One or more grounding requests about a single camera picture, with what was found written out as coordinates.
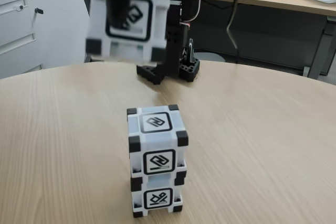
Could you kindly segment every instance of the white cabinet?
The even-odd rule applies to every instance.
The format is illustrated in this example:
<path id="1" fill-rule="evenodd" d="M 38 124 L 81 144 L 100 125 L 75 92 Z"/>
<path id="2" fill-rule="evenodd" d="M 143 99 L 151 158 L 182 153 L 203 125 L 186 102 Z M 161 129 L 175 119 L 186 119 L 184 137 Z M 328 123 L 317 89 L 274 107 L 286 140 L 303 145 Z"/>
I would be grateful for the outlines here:
<path id="1" fill-rule="evenodd" d="M 89 15 L 83 0 L 25 0 L 43 68 L 83 63 Z M 43 14 L 35 13 L 35 8 Z"/>
<path id="2" fill-rule="evenodd" d="M 40 65 L 84 62 L 89 15 L 83 0 L 0 0 L 0 4 L 0 79 Z M 44 13 L 35 13 L 35 8 Z"/>

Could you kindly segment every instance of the wooden table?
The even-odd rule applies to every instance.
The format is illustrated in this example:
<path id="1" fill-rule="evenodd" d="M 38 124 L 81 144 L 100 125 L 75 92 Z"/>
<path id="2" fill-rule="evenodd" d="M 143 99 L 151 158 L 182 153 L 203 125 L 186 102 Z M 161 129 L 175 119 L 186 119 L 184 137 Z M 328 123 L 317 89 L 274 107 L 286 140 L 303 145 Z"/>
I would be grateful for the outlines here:
<path id="1" fill-rule="evenodd" d="M 336 223 L 336 87 L 201 62 L 153 86 L 89 63 L 0 80 L 0 223 Z M 184 209 L 133 219 L 126 108 L 178 104 Z"/>

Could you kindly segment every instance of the desk leg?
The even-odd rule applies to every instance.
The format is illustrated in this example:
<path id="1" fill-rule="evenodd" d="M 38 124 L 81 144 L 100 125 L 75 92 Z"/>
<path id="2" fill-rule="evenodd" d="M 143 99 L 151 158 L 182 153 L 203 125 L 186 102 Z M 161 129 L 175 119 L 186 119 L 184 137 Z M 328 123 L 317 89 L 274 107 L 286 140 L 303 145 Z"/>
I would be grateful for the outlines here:
<path id="1" fill-rule="evenodd" d="M 335 37 L 336 23 L 334 22 L 333 17 L 328 17 L 308 72 L 308 78 L 317 80 L 319 77 Z"/>

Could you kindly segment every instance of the white cube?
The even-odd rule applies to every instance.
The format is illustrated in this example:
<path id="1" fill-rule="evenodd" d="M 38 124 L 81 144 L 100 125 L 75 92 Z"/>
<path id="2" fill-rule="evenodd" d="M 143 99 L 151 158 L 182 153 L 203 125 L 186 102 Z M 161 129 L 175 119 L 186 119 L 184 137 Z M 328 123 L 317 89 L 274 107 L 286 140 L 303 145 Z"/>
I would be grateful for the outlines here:
<path id="1" fill-rule="evenodd" d="M 182 210 L 188 146 L 177 105 L 127 109 L 133 215 Z"/>

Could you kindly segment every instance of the black cable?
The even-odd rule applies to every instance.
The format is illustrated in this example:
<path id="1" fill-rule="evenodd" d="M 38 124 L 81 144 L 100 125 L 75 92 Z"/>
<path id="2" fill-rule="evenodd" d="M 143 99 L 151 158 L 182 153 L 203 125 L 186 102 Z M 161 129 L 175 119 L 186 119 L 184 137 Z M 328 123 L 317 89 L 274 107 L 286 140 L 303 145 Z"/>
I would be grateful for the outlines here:
<path id="1" fill-rule="evenodd" d="M 229 39 L 231 40 L 231 43 L 233 44 L 233 46 L 236 49 L 236 55 L 237 55 L 236 64 L 238 63 L 238 59 L 239 59 L 240 53 L 239 53 L 239 48 L 238 48 L 238 45 L 237 45 L 237 43 L 235 41 L 235 38 L 233 37 L 233 35 L 232 35 L 231 31 L 230 31 L 230 27 L 231 27 L 233 19 L 235 18 L 237 7 L 238 7 L 238 0 L 233 0 L 230 18 L 229 18 L 229 21 L 228 21 L 227 26 L 226 26 L 226 32 L 227 32 L 227 34 L 229 36 Z"/>
<path id="2" fill-rule="evenodd" d="M 209 1 L 207 1 L 207 0 L 202 0 L 202 2 L 204 2 L 204 3 L 208 4 L 208 5 L 211 5 L 211 6 L 213 6 L 213 7 L 216 7 L 216 8 L 218 8 L 218 9 L 220 9 L 220 10 L 226 10 L 226 9 L 229 9 L 229 8 L 232 7 L 232 5 L 225 6 L 225 7 L 221 7 L 221 6 L 219 6 L 219 5 L 216 5 L 216 4 L 213 4 L 213 3 L 209 2 Z"/>

